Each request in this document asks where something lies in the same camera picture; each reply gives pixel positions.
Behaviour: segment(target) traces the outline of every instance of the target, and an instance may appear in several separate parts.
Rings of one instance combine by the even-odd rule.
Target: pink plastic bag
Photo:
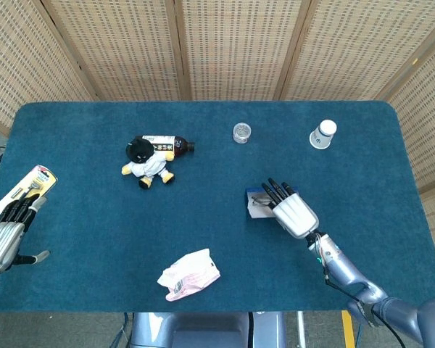
[[[219,270],[210,257],[210,250],[203,249],[187,254],[163,270],[158,284],[169,288],[167,301],[175,301],[209,286],[220,277]]]

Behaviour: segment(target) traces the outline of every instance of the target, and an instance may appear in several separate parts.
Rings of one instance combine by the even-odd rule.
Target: robotic hand
[[[12,265],[39,263],[50,255],[48,250],[36,256],[18,254],[24,234],[37,211],[46,202],[46,198],[38,194],[28,198],[24,196],[9,203],[0,214],[0,273],[10,269]]]
[[[262,187],[272,200],[269,207],[276,220],[293,237],[307,240],[308,249],[323,266],[326,285],[350,297],[348,310],[360,323],[385,325],[402,347],[404,344],[393,328],[423,344],[425,348],[435,348],[435,299],[415,307],[401,299],[389,297],[353,265],[327,234],[318,230],[318,217],[297,192],[287,183],[282,183],[282,189],[271,178],[269,184],[272,189],[265,183]],[[361,284],[362,290],[353,296],[331,282],[330,277],[340,286]]]

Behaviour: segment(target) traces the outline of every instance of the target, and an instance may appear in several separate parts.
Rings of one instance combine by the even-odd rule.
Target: plastic bottle
[[[174,151],[175,156],[181,156],[187,151],[195,151],[195,143],[188,142],[181,136],[141,136],[152,143],[155,151]]]

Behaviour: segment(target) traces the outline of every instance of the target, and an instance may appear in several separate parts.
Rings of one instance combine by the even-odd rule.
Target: yellow tape
[[[353,335],[353,322],[347,310],[341,311],[343,321],[343,332],[345,335],[345,348],[355,348],[355,336]]]

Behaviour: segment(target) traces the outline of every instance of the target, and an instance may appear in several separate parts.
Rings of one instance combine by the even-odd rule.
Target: plush doll
[[[136,137],[125,148],[130,162],[123,166],[123,175],[134,174],[138,185],[143,189],[149,189],[153,177],[159,175],[163,183],[172,183],[174,174],[166,169],[166,161],[174,160],[172,151],[155,151],[152,143],[142,137]]]

